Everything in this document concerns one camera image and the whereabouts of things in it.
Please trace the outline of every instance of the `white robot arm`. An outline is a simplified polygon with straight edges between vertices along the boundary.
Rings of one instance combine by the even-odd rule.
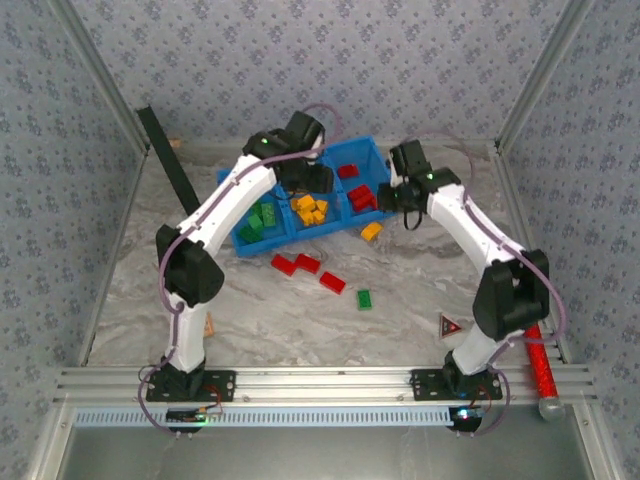
[[[222,241],[251,205],[278,181],[290,190],[300,186],[308,191],[331,191],[331,170],[314,165],[314,158],[300,159],[298,163],[283,162],[279,168],[264,165],[265,158],[307,150],[321,143],[324,134],[321,125],[307,115],[294,115],[294,119],[285,130],[269,134],[261,132],[252,137],[229,176],[207,201],[177,229],[165,225],[158,231],[158,255],[161,258],[181,232],[196,227],[182,242],[184,245],[174,252],[165,273],[165,287],[171,303],[185,303],[185,310],[177,320],[177,329],[171,333],[166,355],[172,350],[173,355],[166,366],[169,371],[165,373],[176,376],[177,382],[188,391],[193,392],[197,388],[198,372],[204,369],[202,332],[211,301],[224,281],[224,275],[213,261]],[[548,262],[542,252],[525,252],[468,200],[467,205],[475,215],[503,239],[503,243],[497,245],[487,237],[465,211],[464,187],[460,180],[449,169],[433,170],[419,142],[393,148],[388,165],[391,182],[379,186],[379,208],[405,214],[418,212],[420,216],[426,213],[451,233],[482,274],[473,306],[476,324],[464,342],[449,352],[443,367],[452,392],[464,396],[464,392],[475,388],[465,386],[466,380],[485,371],[491,357],[509,337],[521,335],[548,314],[546,289],[540,288],[535,276],[522,269],[519,262],[501,247],[508,244],[524,252],[545,273],[548,272]],[[238,181],[240,172],[248,167],[253,169]],[[219,198],[231,183],[236,185],[224,198]],[[204,221],[200,221],[216,200],[219,202],[216,208]],[[177,342],[173,338],[174,331],[177,332]]]

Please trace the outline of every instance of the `green lego brick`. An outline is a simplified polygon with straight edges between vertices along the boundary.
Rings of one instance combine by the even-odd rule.
[[[264,223],[265,227],[276,226],[276,212],[273,208],[272,203],[262,204],[262,222]]]
[[[256,202],[251,206],[251,213],[257,215],[258,218],[262,220],[262,205],[260,202]]]
[[[371,310],[373,305],[371,304],[371,294],[369,290],[358,290],[358,310]]]
[[[262,240],[262,235],[259,232],[256,232],[249,225],[245,225],[238,232],[240,238],[242,238],[247,243],[256,243]]]
[[[262,220],[260,220],[260,217],[258,215],[252,213],[251,215],[249,215],[247,221],[249,222],[249,226],[253,229],[254,232],[262,232],[264,224],[262,223]]]

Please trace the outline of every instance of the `blue bin compartment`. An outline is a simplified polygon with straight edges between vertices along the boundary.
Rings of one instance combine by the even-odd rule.
[[[373,138],[370,136],[355,138],[338,143],[326,149],[319,163],[327,165],[333,170],[333,191],[329,194],[314,194],[315,200],[329,202],[329,210],[322,225],[305,227],[300,217],[291,209],[291,199],[282,187],[277,185],[271,191],[282,200],[275,199],[270,194],[261,197],[260,202],[270,202],[275,205],[276,226],[265,228],[262,232],[263,240],[256,243],[247,243],[239,235],[240,229],[248,225],[249,212],[245,213],[240,222],[231,231],[233,246],[239,257],[248,257],[259,253],[268,252],[282,245],[287,245],[302,240],[328,235],[339,230],[367,225],[393,216],[393,213],[383,213],[372,208],[366,208],[361,212],[354,212],[347,193],[360,185],[367,185],[374,195],[378,193],[381,183],[388,183],[391,174],[385,160],[380,155]],[[358,167],[357,177],[340,179],[337,169],[342,165],[355,164]],[[218,185],[227,177],[231,170],[218,171]]]

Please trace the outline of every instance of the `red cylinder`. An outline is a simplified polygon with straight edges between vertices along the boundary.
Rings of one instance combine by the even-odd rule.
[[[538,324],[536,323],[533,327],[529,328],[524,333],[524,336],[526,338],[541,339],[542,334],[540,333]],[[526,343],[526,346],[540,398],[557,398],[558,390],[556,389],[556,382],[553,379],[549,357],[547,357],[547,351],[544,345]]]

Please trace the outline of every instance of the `patterned wallpaper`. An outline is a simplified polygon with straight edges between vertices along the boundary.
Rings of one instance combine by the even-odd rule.
[[[640,3],[596,3],[510,153],[529,221],[640,478]]]
[[[139,154],[44,0],[0,2],[0,478],[74,365]]]
[[[132,107],[228,142],[318,101],[347,136],[494,138],[566,0],[73,3]]]

